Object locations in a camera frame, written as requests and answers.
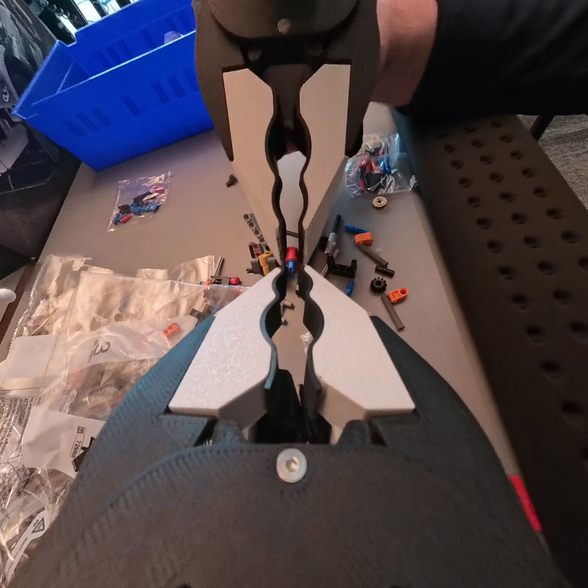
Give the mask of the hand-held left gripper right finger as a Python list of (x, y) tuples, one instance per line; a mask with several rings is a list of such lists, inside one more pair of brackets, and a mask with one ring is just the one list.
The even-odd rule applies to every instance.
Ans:
[(327, 422), (334, 445), (350, 422), (413, 413), (415, 402), (369, 313), (310, 266), (299, 274), (299, 288), (312, 338), (302, 388), (312, 424)]

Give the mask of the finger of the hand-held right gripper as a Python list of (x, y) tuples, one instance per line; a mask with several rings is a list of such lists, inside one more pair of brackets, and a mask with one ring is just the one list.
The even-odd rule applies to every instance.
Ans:
[(249, 69), (224, 72), (223, 82), (232, 167), (270, 250), (283, 262), (285, 240), (280, 238), (280, 216), (275, 211), (281, 180), (276, 159), (268, 150), (276, 115), (274, 93)]
[(310, 140), (300, 176), (306, 204), (302, 218), (304, 265), (322, 235), (348, 161), (350, 69), (349, 64), (325, 64), (300, 89), (300, 114)]

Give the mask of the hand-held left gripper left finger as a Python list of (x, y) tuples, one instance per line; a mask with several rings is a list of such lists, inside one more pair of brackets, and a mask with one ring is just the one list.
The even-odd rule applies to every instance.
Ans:
[(168, 404), (174, 415), (231, 420), (239, 429), (267, 412), (278, 368), (283, 270), (275, 269), (220, 310)]

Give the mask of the yellow grey lego assembly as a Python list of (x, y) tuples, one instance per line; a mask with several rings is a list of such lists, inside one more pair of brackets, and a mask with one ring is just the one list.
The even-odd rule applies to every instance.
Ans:
[(280, 267), (280, 264), (270, 250), (254, 214), (247, 212), (243, 218), (254, 235), (254, 240), (248, 244), (251, 260), (246, 272), (251, 275), (265, 276)]

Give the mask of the person's right forearm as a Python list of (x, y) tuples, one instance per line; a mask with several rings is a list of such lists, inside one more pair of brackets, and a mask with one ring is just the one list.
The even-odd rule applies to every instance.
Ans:
[(424, 74), (399, 112), (423, 121), (587, 114), (587, 1), (437, 1)]

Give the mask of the dark grey lego axle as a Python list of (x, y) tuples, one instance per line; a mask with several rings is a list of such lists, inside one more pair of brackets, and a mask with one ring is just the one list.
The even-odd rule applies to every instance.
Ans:
[(381, 268), (387, 268), (388, 267), (388, 261), (384, 260), (379, 254), (377, 254), (372, 248), (371, 246), (367, 246), (364, 244), (358, 244), (357, 248), (363, 253), (365, 254), (369, 259), (371, 259), (372, 261), (374, 261), (376, 263), (377, 266), (381, 267)]
[(388, 295), (386, 293), (382, 293), (380, 295), (380, 300), (382, 301), (384, 308), (386, 309), (387, 314), (389, 315), (392, 324), (394, 326), (394, 328), (398, 331), (401, 332), (404, 330), (405, 325), (402, 322), (402, 320), (400, 319), (397, 311), (394, 308), (394, 304), (391, 302), (390, 298), (388, 297)]

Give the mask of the bag red blue lego pieces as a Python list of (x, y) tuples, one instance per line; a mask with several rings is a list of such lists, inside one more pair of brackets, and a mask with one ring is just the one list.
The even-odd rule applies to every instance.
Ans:
[(416, 186), (401, 136), (370, 134), (345, 167), (344, 183), (352, 197), (387, 196)]

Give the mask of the small black red lego assembly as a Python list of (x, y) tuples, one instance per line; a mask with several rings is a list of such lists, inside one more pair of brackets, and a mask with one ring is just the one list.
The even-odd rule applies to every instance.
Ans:
[(201, 286), (210, 286), (210, 285), (220, 285), (220, 286), (234, 286), (239, 287), (242, 285), (242, 282), (238, 276), (225, 276), (222, 274), (222, 270), (224, 267), (224, 257), (220, 256), (219, 259), (215, 262), (213, 273), (209, 276), (209, 278), (201, 281), (199, 285)]

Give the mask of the small bag blue lego pieces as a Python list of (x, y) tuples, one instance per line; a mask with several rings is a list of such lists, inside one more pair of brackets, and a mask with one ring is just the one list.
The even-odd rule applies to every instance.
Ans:
[(120, 180), (107, 231), (114, 232), (156, 215), (168, 200), (172, 172)]

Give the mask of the dark printed lego box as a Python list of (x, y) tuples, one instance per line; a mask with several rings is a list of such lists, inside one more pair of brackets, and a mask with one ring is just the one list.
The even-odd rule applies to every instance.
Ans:
[(80, 162), (16, 105), (56, 39), (32, 1), (1, 1), (1, 278), (37, 258)]

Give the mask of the person's right hand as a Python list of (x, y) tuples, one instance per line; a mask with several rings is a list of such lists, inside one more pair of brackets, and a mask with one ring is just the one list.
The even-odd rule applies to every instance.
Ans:
[(436, 1), (378, 1), (379, 72), (371, 101), (408, 105), (427, 67), (437, 30)]

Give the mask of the blue plastic bin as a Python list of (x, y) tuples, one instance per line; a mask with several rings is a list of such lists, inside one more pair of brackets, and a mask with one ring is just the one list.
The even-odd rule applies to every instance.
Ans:
[(14, 113), (99, 171), (214, 128), (191, 1), (138, 1), (57, 41)]

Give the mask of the pile of clear plastic bags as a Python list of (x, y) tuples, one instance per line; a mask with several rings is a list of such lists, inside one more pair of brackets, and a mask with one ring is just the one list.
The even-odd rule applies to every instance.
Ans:
[[(1, 587), (60, 510), (95, 437), (146, 372), (241, 286), (213, 256), (136, 276), (48, 256), (1, 363)], [(179, 334), (165, 337), (177, 322)]]

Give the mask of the dark perforated board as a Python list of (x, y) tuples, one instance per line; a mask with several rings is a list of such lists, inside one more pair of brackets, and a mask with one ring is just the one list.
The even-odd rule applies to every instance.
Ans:
[(587, 210), (516, 116), (393, 117), (550, 551), (587, 587)]

